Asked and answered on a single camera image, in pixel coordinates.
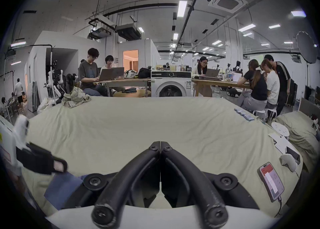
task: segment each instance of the laptop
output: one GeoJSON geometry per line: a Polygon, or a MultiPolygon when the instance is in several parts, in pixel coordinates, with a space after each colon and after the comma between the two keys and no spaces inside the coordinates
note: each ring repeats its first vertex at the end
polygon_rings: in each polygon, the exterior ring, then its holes
{"type": "Polygon", "coordinates": [[[218,77],[220,70],[219,69],[207,69],[206,74],[202,77],[199,76],[199,79],[206,79],[206,80],[221,80],[218,77]]]}
{"type": "Polygon", "coordinates": [[[124,67],[103,69],[100,74],[99,81],[115,79],[124,76],[124,67]]]}

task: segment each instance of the ceiling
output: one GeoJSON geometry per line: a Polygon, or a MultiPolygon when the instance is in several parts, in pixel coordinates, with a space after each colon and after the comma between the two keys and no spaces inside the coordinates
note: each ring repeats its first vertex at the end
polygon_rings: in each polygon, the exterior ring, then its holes
{"type": "MultiPolygon", "coordinates": [[[[150,4],[150,3],[178,3],[179,0],[100,0],[98,12],[105,14],[121,8],[150,4]]],[[[86,37],[91,27],[88,27],[90,16],[97,8],[98,0],[26,0],[17,20],[14,39],[24,37],[27,43],[33,43],[42,30],[63,31],[67,34],[86,37]],[[23,10],[36,10],[36,14],[23,14],[23,10]]],[[[173,20],[173,13],[177,7],[152,7],[139,10],[130,10],[117,16],[118,25],[132,23],[130,15],[137,18],[137,26],[142,27],[145,33],[143,37],[150,38],[158,49],[170,49],[173,32],[172,25],[176,26],[175,32],[181,33],[182,26],[186,19],[173,20]]],[[[314,38],[311,26],[307,18],[293,18],[290,11],[301,9],[295,0],[263,0],[237,16],[240,26],[247,26],[254,23],[252,30],[243,32],[253,34],[242,37],[243,50],[252,51],[269,48],[297,48],[295,36],[299,31],[306,31],[314,38]],[[269,29],[268,26],[280,24],[281,27],[269,29]],[[293,44],[284,44],[284,41],[292,41],[293,44]]],[[[230,16],[228,12],[208,6],[207,0],[197,0],[194,10],[184,31],[182,42],[196,44],[195,40],[201,40],[206,34],[202,32],[207,29],[207,34],[216,26],[211,25],[214,19],[223,20],[230,16]]],[[[196,50],[202,51],[206,46],[211,46],[214,41],[221,40],[225,43],[225,30],[222,26],[218,32],[209,35],[196,50]]],[[[215,47],[211,53],[223,55],[224,45],[215,47]]]]}

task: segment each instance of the backpack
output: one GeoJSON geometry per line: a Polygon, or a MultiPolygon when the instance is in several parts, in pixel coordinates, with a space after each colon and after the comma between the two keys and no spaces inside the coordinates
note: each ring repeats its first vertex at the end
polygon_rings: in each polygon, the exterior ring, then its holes
{"type": "Polygon", "coordinates": [[[138,73],[139,79],[151,78],[151,69],[141,68],[138,73]]]}

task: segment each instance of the wooden table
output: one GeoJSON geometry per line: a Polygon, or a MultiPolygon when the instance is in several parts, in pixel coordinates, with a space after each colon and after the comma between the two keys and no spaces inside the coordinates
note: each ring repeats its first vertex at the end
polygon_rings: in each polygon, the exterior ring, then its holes
{"type": "Polygon", "coordinates": [[[146,97],[148,97],[148,81],[150,81],[150,78],[146,79],[114,79],[114,80],[105,80],[96,82],[102,83],[106,86],[108,91],[108,96],[110,96],[110,87],[145,87],[146,89],[146,97]]]}
{"type": "Polygon", "coordinates": [[[209,85],[209,86],[219,86],[219,87],[239,87],[249,89],[249,84],[244,84],[238,86],[237,83],[231,81],[218,81],[218,80],[204,80],[204,79],[191,79],[192,82],[196,83],[196,96],[199,96],[199,86],[209,85]]]}

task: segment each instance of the mattress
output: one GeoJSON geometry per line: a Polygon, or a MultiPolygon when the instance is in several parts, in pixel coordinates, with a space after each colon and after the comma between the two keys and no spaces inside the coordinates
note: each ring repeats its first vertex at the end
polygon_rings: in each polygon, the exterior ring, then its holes
{"type": "MultiPolygon", "coordinates": [[[[274,130],[260,120],[247,121],[221,98],[105,98],[92,97],[75,108],[57,105],[30,119],[27,139],[68,162],[75,176],[119,171],[154,141],[166,141],[201,171],[231,173],[258,206],[274,217],[257,170],[271,162],[285,191],[286,203],[298,181],[281,166],[281,153],[268,136],[274,130]]],[[[300,175],[302,163],[296,169],[300,175]]],[[[35,200],[47,215],[56,212],[44,198],[52,176],[23,170],[35,200]]]]}
{"type": "Polygon", "coordinates": [[[312,128],[313,121],[301,111],[294,111],[275,118],[276,122],[286,126],[289,130],[289,141],[296,147],[303,157],[303,162],[309,172],[316,165],[319,158],[320,143],[312,128]]]}

